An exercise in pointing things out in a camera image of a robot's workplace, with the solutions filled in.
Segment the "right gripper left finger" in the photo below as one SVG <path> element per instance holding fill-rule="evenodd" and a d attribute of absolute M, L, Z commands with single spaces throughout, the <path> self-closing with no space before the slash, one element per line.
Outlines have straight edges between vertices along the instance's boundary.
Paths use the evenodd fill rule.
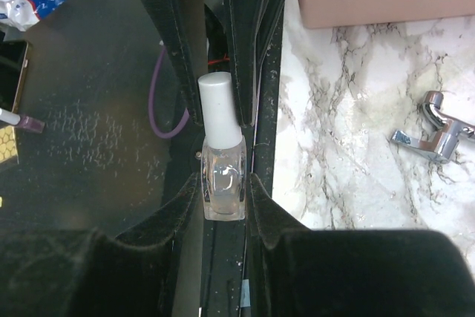
<path fill-rule="evenodd" d="M 197 316 L 200 180 L 115 238 L 96 229 L 1 234 L 3 316 Z"/>

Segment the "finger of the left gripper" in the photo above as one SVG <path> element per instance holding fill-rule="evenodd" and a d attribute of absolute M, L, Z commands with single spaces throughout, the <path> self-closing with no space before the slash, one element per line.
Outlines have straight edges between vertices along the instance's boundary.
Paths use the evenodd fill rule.
<path fill-rule="evenodd" d="M 237 121 L 254 125 L 261 71 L 285 0 L 223 0 Z"/>
<path fill-rule="evenodd" d="M 203 0 L 141 0 L 158 30 L 194 123 L 203 123 L 197 80 L 203 75 Z"/>

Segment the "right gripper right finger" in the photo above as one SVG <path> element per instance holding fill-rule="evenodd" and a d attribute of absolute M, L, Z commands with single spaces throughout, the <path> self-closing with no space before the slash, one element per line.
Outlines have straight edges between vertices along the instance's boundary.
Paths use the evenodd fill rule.
<path fill-rule="evenodd" d="M 254 316 L 472 316 L 474 280 L 440 232 L 311 230 L 246 182 Z"/>

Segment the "clear nail polish bottle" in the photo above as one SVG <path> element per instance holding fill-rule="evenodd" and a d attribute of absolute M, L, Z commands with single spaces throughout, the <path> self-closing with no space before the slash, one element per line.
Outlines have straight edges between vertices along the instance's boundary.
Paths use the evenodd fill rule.
<path fill-rule="evenodd" d="M 205 138 L 201 151 L 201 187 L 207 220 L 245 218 L 246 140 L 237 121 L 228 72 L 198 79 Z"/>

